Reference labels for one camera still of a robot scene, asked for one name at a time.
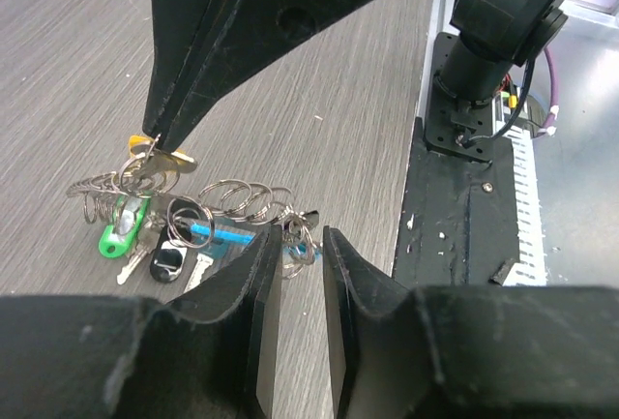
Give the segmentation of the large keyring with blue handle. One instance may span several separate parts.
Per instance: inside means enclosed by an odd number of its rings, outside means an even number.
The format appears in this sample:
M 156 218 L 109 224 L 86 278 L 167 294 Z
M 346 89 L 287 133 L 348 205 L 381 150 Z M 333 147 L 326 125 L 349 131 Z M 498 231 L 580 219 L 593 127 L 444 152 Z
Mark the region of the large keyring with blue handle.
M 283 275 L 296 277 L 322 254 L 313 230 L 316 211 L 300 211 L 286 187 L 224 179 L 203 188 L 198 196 L 172 192 L 182 174 L 194 170 L 183 155 L 133 155 L 118 171 L 78 180 L 67 188 L 82 200 L 84 220 L 104 225 L 100 254 L 125 257 L 116 283 L 123 285 L 140 265 L 158 283 L 171 284 L 193 256 L 196 263 L 186 288 L 205 278 L 228 247 L 244 248 L 257 230 L 276 225 L 282 230 Z

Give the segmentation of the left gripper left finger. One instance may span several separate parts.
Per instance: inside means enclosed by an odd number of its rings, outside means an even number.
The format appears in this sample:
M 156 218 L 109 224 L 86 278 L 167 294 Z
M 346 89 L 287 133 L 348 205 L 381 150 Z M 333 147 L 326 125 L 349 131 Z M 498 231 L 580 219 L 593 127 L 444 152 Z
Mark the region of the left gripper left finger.
M 5 418 L 268 418 L 282 233 L 263 228 L 169 303 L 143 297 L 1 301 Z

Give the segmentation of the yellow tagged key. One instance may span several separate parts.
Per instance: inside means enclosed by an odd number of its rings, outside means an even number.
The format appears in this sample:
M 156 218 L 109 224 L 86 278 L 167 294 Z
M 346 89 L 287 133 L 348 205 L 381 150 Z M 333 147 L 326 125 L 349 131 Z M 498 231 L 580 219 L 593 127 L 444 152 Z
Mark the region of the yellow tagged key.
M 173 177 L 190 174 L 198 167 L 198 162 L 184 154 L 174 151 L 167 153 L 155 146 L 155 140 L 144 135 L 131 135 L 129 139 L 131 169 L 139 176 L 170 174 Z

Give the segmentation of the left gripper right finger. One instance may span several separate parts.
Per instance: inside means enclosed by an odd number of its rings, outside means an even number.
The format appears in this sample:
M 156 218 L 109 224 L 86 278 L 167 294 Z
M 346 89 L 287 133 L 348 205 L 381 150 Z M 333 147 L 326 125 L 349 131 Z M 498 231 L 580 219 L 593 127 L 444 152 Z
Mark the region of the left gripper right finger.
M 406 288 L 331 227 L 323 282 L 338 418 L 618 414 L 614 288 Z

